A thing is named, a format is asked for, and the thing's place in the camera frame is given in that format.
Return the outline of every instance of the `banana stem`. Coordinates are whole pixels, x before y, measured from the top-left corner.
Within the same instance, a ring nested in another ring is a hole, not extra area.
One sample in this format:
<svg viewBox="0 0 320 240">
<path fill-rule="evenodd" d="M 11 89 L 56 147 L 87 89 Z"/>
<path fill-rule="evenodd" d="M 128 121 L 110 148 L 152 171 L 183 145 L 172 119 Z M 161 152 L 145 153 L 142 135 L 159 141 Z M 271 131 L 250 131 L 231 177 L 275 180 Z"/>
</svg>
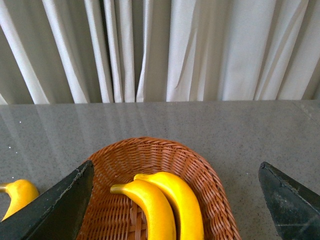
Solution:
<svg viewBox="0 0 320 240">
<path fill-rule="evenodd" d="M 7 185 L 8 185 L 8 183 L 6 183 L 6 182 L 0 183 L 0 193 L 5 193 L 6 192 Z"/>
</svg>

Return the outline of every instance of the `wicker basket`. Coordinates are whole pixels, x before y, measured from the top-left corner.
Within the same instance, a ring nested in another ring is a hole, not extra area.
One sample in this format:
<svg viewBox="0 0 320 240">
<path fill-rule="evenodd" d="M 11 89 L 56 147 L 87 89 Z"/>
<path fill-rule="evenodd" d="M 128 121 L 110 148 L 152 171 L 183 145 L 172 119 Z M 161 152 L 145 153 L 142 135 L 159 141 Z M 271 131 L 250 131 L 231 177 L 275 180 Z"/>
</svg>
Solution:
<svg viewBox="0 0 320 240">
<path fill-rule="evenodd" d="M 170 172 L 194 191 L 203 217 L 204 239 L 240 240 L 225 190 L 210 164 L 190 148 L 165 139 L 129 138 L 89 157 L 93 189 L 77 240 L 145 240 L 147 221 L 128 197 L 110 194 L 113 184 L 129 183 L 135 174 Z"/>
</svg>

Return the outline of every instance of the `gray countertop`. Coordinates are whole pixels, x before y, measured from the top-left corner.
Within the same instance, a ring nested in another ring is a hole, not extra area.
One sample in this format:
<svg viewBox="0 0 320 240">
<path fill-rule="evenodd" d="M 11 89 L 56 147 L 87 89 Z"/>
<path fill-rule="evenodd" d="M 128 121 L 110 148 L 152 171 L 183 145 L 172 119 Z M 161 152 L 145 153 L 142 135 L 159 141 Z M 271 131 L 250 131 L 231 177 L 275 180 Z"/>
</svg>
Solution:
<svg viewBox="0 0 320 240">
<path fill-rule="evenodd" d="M 102 147 L 141 136 L 178 141 L 211 164 L 244 240 L 280 239 L 263 161 L 320 194 L 317 100 L 0 106 L 0 182 L 29 179 L 43 193 Z M 0 215 L 9 200 L 0 195 Z"/>
</svg>

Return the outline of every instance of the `speckled stone surface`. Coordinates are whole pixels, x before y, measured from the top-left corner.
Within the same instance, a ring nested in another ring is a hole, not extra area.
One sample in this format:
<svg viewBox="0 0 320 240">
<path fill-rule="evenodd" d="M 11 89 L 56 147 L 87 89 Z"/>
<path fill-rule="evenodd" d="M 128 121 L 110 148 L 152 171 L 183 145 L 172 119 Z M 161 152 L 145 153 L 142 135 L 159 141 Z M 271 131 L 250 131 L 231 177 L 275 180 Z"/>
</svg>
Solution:
<svg viewBox="0 0 320 240">
<path fill-rule="evenodd" d="M 320 194 L 320 101 L 0 106 L 0 182 L 43 193 L 92 153 L 140 136 L 178 141 L 208 160 L 244 240 L 280 239 L 258 170 L 267 161 Z M 9 197 L 0 194 L 0 217 Z"/>
</svg>

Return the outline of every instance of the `white curtain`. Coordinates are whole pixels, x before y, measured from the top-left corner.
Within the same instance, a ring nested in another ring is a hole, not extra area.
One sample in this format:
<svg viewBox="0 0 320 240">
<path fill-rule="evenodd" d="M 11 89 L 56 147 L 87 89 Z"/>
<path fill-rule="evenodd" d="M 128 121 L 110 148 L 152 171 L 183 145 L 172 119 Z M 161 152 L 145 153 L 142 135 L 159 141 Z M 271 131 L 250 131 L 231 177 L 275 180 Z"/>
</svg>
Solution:
<svg viewBox="0 0 320 240">
<path fill-rule="evenodd" d="M 0 104 L 320 99 L 320 0 L 0 0 Z"/>
</svg>

